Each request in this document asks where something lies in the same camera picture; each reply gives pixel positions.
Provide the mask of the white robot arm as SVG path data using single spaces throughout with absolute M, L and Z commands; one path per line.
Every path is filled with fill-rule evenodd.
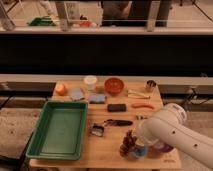
M 162 141 L 213 169 L 213 138 L 185 127 L 186 120 L 185 110 L 176 103 L 169 103 L 145 121 L 140 121 L 135 134 L 145 146 Z

